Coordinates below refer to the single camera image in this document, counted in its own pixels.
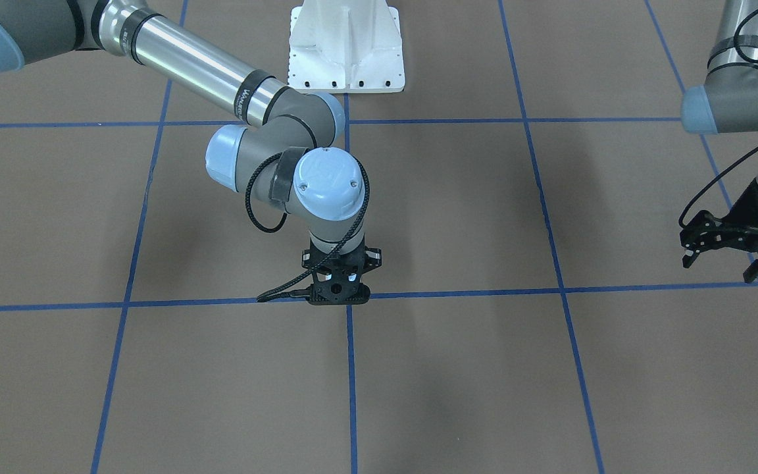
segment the black band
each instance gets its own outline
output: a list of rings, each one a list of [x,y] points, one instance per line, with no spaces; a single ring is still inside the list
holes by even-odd
[[[130,59],[142,64],[139,57],[136,56],[136,36],[139,35],[142,25],[155,16],[162,15],[151,9],[138,9],[136,12],[130,13],[130,16],[121,25],[120,33],[118,33],[118,44],[121,46],[124,56],[129,56]]]
[[[75,21],[75,44],[72,50],[76,50],[84,42],[84,16],[81,14],[81,7],[78,6],[78,0],[66,0],[69,4],[69,10],[72,12],[72,21]]]
[[[282,116],[277,116],[277,117],[288,117],[294,121],[297,121],[297,123],[299,123],[300,125],[303,125],[303,128],[306,129],[306,131],[309,133],[309,137],[312,138],[312,145],[313,145],[312,148],[314,149],[318,147],[318,138],[315,138],[315,134],[314,132],[312,132],[312,127],[310,127],[309,124],[303,121],[303,119],[301,119],[300,117],[289,115],[289,114],[283,114]]]
[[[758,48],[758,36],[739,35],[739,47],[740,48]],[[715,59],[715,57],[721,54],[722,52],[733,50],[733,49],[735,49],[735,46],[734,46],[732,36],[729,38],[722,39],[713,48],[713,51],[709,55],[709,61],[707,61],[707,64],[712,62],[712,60]]]
[[[268,108],[267,108],[267,109],[265,109],[265,116],[264,116],[264,117],[262,117],[262,125],[265,125],[266,123],[268,123],[268,118],[270,118],[270,115],[271,115],[271,110],[273,110],[273,108],[274,108],[274,104],[276,104],[276,102],[277,102],[277,99],[279,99],[279,98],[280,98],[280,96],[281,96],[283,93],[285,93],[285,92],[286,92],[286,90],[288,90],[288,89],[289,89],[289,88],[286,86],[286,87],[283,87],[282,89],[280,89],[280,90],[276,91],[276,93],[274,94],[274,97],[273,97],[273,98],[271,98],[271,102],[270,102],[270,104],[268,104]]]
[[[283,208],[291,197],[291,185],[294,181],[294,170],[297,170],[297,162],[303,158],[308,149],[306,147],[286,148],[282,152],[280,160],[277,161],[274,178],[271,180],[270,191],[268,191],[268,199],[282,202]]]
[[[247,108],[250,106],[250,98],[259,89],[259,86],[269,78],[274,76],[262,69],[256,69],[249,73],[247,78],[244,78],[244,82],[238,86],[238,92],[236,92],[236,99],[234,100],[234,114],[236,117],[244,120],[247,123]]]
[[[102,49],[105,49],[105,46],[101,44],[99,25],[101,24],[101,15],[105,13],[107,3],[109,2],[111,2],[111,0],[99,0],[99,2],[95,4],[95,9],[93,9],[93,18],[90,19],[89,22],[90,29],[93,30],[93,39],[95,40],[95,44],[99,45],[99,47]]]
[[[713,72],[720,71],[721,69],[724,69],[725,67],[731,67],[731,66],[745,66],[745,67],[753,67],[758,71],[758,64],[751,64],[751,63],[727,63],[722,64],[721,66],[716,67],[716,69],[713,69],[710,72],[707,72],[707,77],[712,74]]]
[[[139,26],[136,27],[136,31],[133,32],[133,40],[130,42],[130,57],[133,58],[137,63],[142,64],[142,61],[139,60],[139,55],[136,54],[136,39],[139,38],[139,31],[142,30],[142,27],[145,26],[145,23],[148,22],[149,19],[154,17],[161,17],[160,13],[153,13],[152,15],[148,16],[147,18],[142,20],[142,23],[139,23]]]

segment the brown floor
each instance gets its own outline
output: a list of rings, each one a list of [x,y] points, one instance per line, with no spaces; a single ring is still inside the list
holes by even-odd
[[[285,77],[295,0],[149,3]],[[722,2],[391,4],[353,308],[251,303],[307,233],[207,176],[226,112],[103,52],[0,75],[0,473],[758,472],[758,283],[676,227],[758,144],[680,126]]]

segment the white pedestal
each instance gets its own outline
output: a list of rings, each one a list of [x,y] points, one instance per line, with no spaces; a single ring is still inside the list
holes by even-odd
[[[288,85],[388,93],[405,87],[399,12],[385,0],[306,0],[291,12]]]

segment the robotic arm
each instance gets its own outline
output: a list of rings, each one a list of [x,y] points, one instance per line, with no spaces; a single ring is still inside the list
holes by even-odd
[[[364,243],[370,184],[361,164],[331,147],[345,112],[328,93],[303,94],[148,8],[144,0],[0,0],[0,72],[73,50],[103,49],[151,67],[240,118],[222,127],[205,154],[208,174],[250,198],[303,218],[310,248],[306,272],[259,301],[291,296],[312,304],[358,304],[370,298],[364,273],[382,252]],[[307,276],[306,289],[280,293]]]
[[[758,131],[758,0],[727,0],[707,69],[704,85],[684,95],[682,120],[686,131]],[[725,247],[756,252],[758,256],[758,175],[724,218],[701,211],[688,224],[681,219],[680,225],[686,268],[701,253]],[[748,283],[756,277],[758,258],[744,273]]]

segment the blue grid line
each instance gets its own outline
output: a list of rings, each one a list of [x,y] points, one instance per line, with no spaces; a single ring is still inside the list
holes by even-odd
[[[0,123],[0,128],[88,128],[112,126],[214,126],[243,124],[235,120],[162,120],[162,121],[60,121]]]
[[[641,122],[641,121],[680,121],[680,117],[551,117],[551,118],[532,118],[527,121],[531,123],[547,122]]]
[[[674,57],[671,56],[671,51],[669,50],[668,44],[665,41],[665,35],[663,35],[663,30],[659,26],[659,21],[657,20],[657,15],[655,12],[653,12],[653,8],[651,7],[650,0],[644,0],[645,7],[647,8],[647,11],[649,12],[649,15],[651,16],[651,21],[653,21],[653,25],[655,25],[655,29],[657,31],[657,35],[659,36],[659,41],[663,45],[663,49],[665,50],[665,55],[669,60],[669,64],[671,66],[671,70],[674,72],[674,77],[677,79],[677,84],[680,86],[680,92],[685,93],[686,87],[683,85],[683,79],[680,77],[680,71],[677,69],[676,63],[674,63]],[[707,143],[707,138],[702,134],[701,135],[701,143],[703,144],[704,150],[707,152],[707,158],[709,159],[709,164],[713,168],[713,173],[718,176],[719,175],[719,168],[716,166],[715,159],[713,157],[713,151],[709,147],[709,144]],[[719,186],[721,188],[722,195],[724,195],[724,201],[725,204],[727,204],[727,207],[733,207],[733,203],[730,200],[730,197],[728,195],[727,189],[724,186],[724,182],[722,180],[719,180]],[[750,261],[753,261],[753,256],[748,254],[748,258]]]
[[[527,294],[558,294],[559,288],[529,288],[529,289],[484,289],[463,291],[421,291],[405,293],[378,293],[371,294],[375,300],[406,300],[406,299],[431,299],[431,298],[459,298],[464,296],[517,296]]]
[[[545,204],[545,192],[542,185],[542,178],[540,177],[540,168],[538,160],[536,160],[536,152],[534,149],[534,140],[532,138],[532,130],[530,129],[530,123],[527,120],[528,114],[526,112],[526,102],[524,102],[524,96],[522,93],[522,85],[520,83],[520,75],[517,69],[517,57],[514,54],[513,42],[511,41],[511,31],[508,28],[508,18],[505,15],[505,4],[503,0],[497,0],[499,2],[499,13],[502,17],[502,28],[505,31],[505,44],[508,47],[508,56],[511,60],[511,70],[514,74],[514,84],[517,87],[517,99],[520,103],[520,111],[524,119],[524,131],[526,131],[526,140],[528,142],[528,152],[530,154],[530,160],[532,160],[532,166],[534,168],[534,180],[540,190],[540,205],[542,208],[543,219],[545,221],[545,230],[548,232],[548,242],[551,247],[551,260],[554,264],[554,271],[557,274],[557,288],[559,289],[561,303],[563,305],[563,315],[566,318],[566,327],[569,333],[569,342],[572,346],[572,357],[575,360],[575,370],[578,373],[578,384],[581,389],[581,397],[584,400],[584,411],[587,417],[587,426],[590,430],[590,439],[592,440],[593,451],[595,452],[595,464],[598,468],[599,474],[604,474],[604,461],[601,458],[601,447],[599,446],[598,434],[595,429],[595,418],[592,414],[592,405],[590,404],[590,394],[587,390],[586,378],[584,378],[584,366],[581,364],[580,350],[578,350],[578,339],[575,336],[574,325],[572,324],[572,314],[569,309],[569,299],[565,292],[565,285],[563,285],[563,274],[560,268],[560,260],[557,257],[557,245],[554,241],[554,231],[551,230],[551,219],[548,213],[548,206]]]
[[[186,23],[186,11],[189,6],[189,0],[183,0],[183,7],[180,9],[180,21],[178,24],[183,26]],[[111,370],[107,376],[107,390],[105,391],[105,402],[101,409],[101,419],[99,422],[99,432],[95,439],[95,451],[93,453],[93,464],[90,470],[91,474],[97,474],[99,471],[99,463],[101,461],[101,450],[103,447],[103,441],[105,441],[105,432],[107,429],[107,419],[109,417],[109,411],[111,410],[111,402],[113,400],[113,388],[115,385],[115,375],[118,369],[118,358],[121,354],[121,344],[124,339],[124,327],[127,324],[128,304],[130,303],[130,294],[133,292],[133,282],[136,278],[136,264],[139,261],[139,249],[142,243],[142,234],[145,229],[145,218],[148,213],[148,196],[151,192],[151,184],[154,180],[154,169],[157,166],[157,158],[159,158],[160,143],[163,140],[163,125],[165,123],[166,115],[168,114],[168,100],[171,98],[172,81],[166,81],[165,95],[163,96],[163,109],[160,112],[160,124],[157,127],[157,137],[154,139],[154,150],[151,154],[151,166],[148,169],[148,179],[145,183],[145,195],[142,198],[142,210],[139,214],[139,226],[136,229],[136,243],[133,246],[133,255],[130,258],[130,274],[128,276],[126,290],[124,291],[124,304],[126,304],[122,310],[121,315],[118,318],[118,332],[116,334],[115,346],[113,349],[113,358],[111,360]]]
[[[538,118],[457,118],[457,119],[362,119],[351,125],[472,124],[472,123],[572,123],[572,122],[657,122],[680,121],[680,117],[538,117]],[[223,126],[243,124],[235,120],[166,120],[166,121],[72,121],[0,123],[0,128],[90,128],[118,126]]]
[[[560,288],[517,288],[517,289],[484,289],[463,291],[421,291],[400,293],[375,293],[370,295],[373,300],[427,300],[434,298],[461,298],[482,296],[527,296],[534,294],[585,294],[585,293],[626,293],[647,291],[686,291],[695,289],[721,288],[758,288],[744,282],[707,282],[707,283],[669,283],[656,285],[628,285],[609,287],[565,287]],[[270,303],[299,303],[301,299],[282,299]],[[59,311],[66,309],[121,309],[121,308],[169,308],[176,306],[215,306],[228,304],[256,304],[255,298],[211,298],[204,300],[142,300],[103,303],[51,303],[51,304],[1,304],[0,312],[19,311]]]
[[[61,311],[66,309],[121,309],[124,303],[55,303],[55,304],[0,304],[0,313],[17,311]]]
[[[353,336],[353,307],[347,305],[347,367],[349,378],[349,471],[359,472],[358,429],[355,415],[355,341]]]
[[[158,121],[61,121],[36,123],[0,123],[0,128],[88,128],[114,126],[158,126]]]

